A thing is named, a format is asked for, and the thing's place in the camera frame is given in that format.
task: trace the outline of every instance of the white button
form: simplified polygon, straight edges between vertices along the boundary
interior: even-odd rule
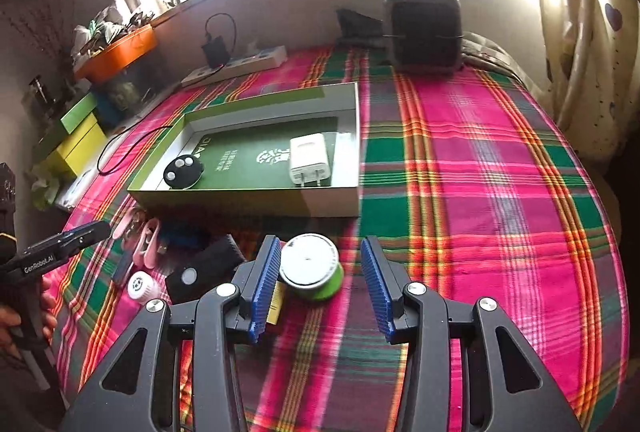
[[[180,278],[186,285],[191,285],[196,282],[198,278],[198,272],[194,268],[187,268],[182,272]]]

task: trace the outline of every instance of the cardboard box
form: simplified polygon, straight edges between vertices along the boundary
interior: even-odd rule
[[[104,132],[92,112],[58,145],[44,165],[56,176],[75,179],[87,162],[106,141]]]
[[[62,118],[52,125],[33,148],[33,162],[37,164],[44,161],[58,145],[62,144],[78,128],[78,125],[94,110],[95,105],[95,97],[89,92],[82,100],[71,107]]]
[[[290,137],[316,132],[326,134],[332,174],[323,186],[298,187],[289,178],[289,149],[283,146]],[[172,190],[164,168],[181,154],[199,156],[205,171],[190,189]],[[358,86],[351,82],[272,92],[185,114],[142,164],[129,193],[151,212],[199,208],[216,214],[356,217],[359,176]]]

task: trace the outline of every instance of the human hand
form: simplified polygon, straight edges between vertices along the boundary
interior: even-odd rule
[[[40,283],[42,294],[40,295],[40,307],[42,308],[42,333],[47,340],[51,339],[53,329],[58,325],[56,317],[51,313],[51,309],[56,305],[56,299],[53,295],[45,291],[51,287],[51,281],[43,278]],[[0,304],[0,349],[12,355],[14,358],[20,359],[20,352],[11,338],[9,328],[20,325],[20,315],[9,306]]]

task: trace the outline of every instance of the orange container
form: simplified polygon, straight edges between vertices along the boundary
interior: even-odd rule
[[[101,84],[117,75],[134,60],[148,53],[157,45],[158,40],[156,40],[154,30],[151,24],[147,24],[87,60],[75,72],[74,76],[76,80],[87,78],[93,84]]]

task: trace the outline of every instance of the green tape roll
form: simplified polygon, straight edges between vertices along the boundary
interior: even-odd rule
[[[342,265],[338,263],[338,268],[335,269],[334,274],[323,286],[316,289],[295,289],[296,293],[302,298],[312,300],[313,302],[319,302],[327,300],[338,293],[340,286],[342,286],[342,279],[344,279],[344,269]]]
[[[324,235],[302,234],[284,245],[280,276],[300,297],[322,301],[338,292],[344,269],[331,240]]]

